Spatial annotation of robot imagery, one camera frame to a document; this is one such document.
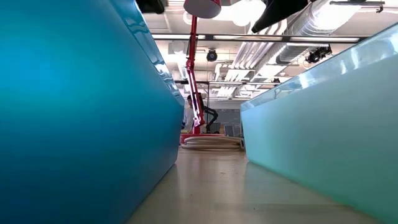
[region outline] ceiling beam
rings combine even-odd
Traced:
[[[188,80],[174,80],[175,83],[181,85],[188,85]],[[262,86],[277,86],[280,83],[270,83],[270,82],[213,82],[213,81],[197,81],[198,84],[205,84],[205,85],[233,85],[233,86],[240,86],[240,85],[262,85]]]
[[[152,34],[155,40],[189,40],[190,34]],[[296,44],[357,44],[370,35],[338,36],[338,35],[246,35],[246,34],[198,34],[198,41],[226,41],[226,42],[281,42]]]

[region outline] black object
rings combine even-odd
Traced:
[[[213,119],[211,119],[211,121],[206,125],[206,133],[210,133],[210,126],[217,120],[218,118],[218,113],[217,111],[205,106],[204,102],[203,102],[203,98],[201,97],[201,93],[199,94],[199,102],[200,102],[200,106],[203,110],[204,113],[210,114],[213,116]],[[189,95],[187,97],[188,100],[192,99],[191,95]]]
[[[164,7],[167,0],[136,0],[142,13],[164,13]]]
[[[331,54],[331,47],[319,47],[316,50],[310,51],[310,55],[305,59],[308,63],[317,63],[321,59],[325,58],[326,55]]]
[[[216,50],[209,50],[206,57],[208,62],[214,62],[217,60],[217,53]]]
[[[272,81],[272,83],[280,83],[279,78],[274,78],[273,81]]]
[[[308,5],[308,0],[263,0],[266,10],[251,29],[257,33],[275,23],[301,11]]]
[[[376,10],[376,13],[381,13],[382,11],[384,11],[384,7],[383,5],[380,5],[380,9]]]
[[[232,126],[232,125],[225,125],[225,126],[224,126],[224,130],[225,130],[225,136],[235,137],[234,126]]]

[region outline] fluorescent light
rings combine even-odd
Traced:
[[[267,63],[266,65],[270,65],[270,66],[289,66],[289,67],[299,67],[299,64],[277,64],[277,63]]]
[[[243,82],[209,82],[209,84],[242,85]]]
[[[329,44],[317,44],[317,43],[286,43],[292,47],[329,47]]]
[[[359,41],[357,37],[291,37],[290,41],[300,42],[300,41],[307,41],[307,42],[352,42],[356,43]]]
[[[214,35],[215,40],[258,40],[258,41],[281,41],[282,37],[269,37],[261,35]]]
[[[242,72],[244,72],[244,71],[246,71],[246,72],[255,72],[256,71],[255,69],[241,69],[241,68],[230,68],[228,71],[230,71],[230,70],[232,70],[232,71],[242,71]]]
[[[169,6],[183,6],[184,0],[169,0]]]
[[[152,34],[155,40],[189,40],[190,35],[187,34]],[[199,40],[204,40],[204,35],[197,36]]]
[[[280,83],[266,83],[266,82],[259,82],[259,83],[246,83],[246,85],[279,85]]]
[[[209,100],[250,100],[250,98],[209,98]]]

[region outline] metal pole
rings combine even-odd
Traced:
[[[210,84],[207,84],[207,107],[210,107]],[[209,125],[209,114],[206,117],[206,125]]]
[[[331,1],[329,4],[336,6],[381,6],[386,2],[384,1],[365,1],[365,2],[354,2],[354,1]]]
[[[157,33],[152,34],[154,40],[189,40],[189,34]],[[338,36],[338,35],[250,35],[250,34],[196,34],[198,41],[227,42],[273,42],[291,44],[357,44],[370,35]]]

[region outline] red stand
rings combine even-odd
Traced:
[[[197,81],[195,79],[195,52],[197,46],[197,24],[198,18],[196,16],[192,16],[192,25],[191,25],[191,36],[189,41],[189,54],[187,60],[187,73],[188,73],[188,83],[189,88],[191,90],[191,98],[192,98],[192,107],[193,114],[195,115],[194,123],[193,123],[193,133],[192,134],[181,134],[180,143],[184,143],[184,140],[189,137],[197,137],[197,136],[220,136],[219,134],[200,134],[200,126],[204,125],[205,120],[203,118],[203,110],[201,108],[201,104],[199,99]]]

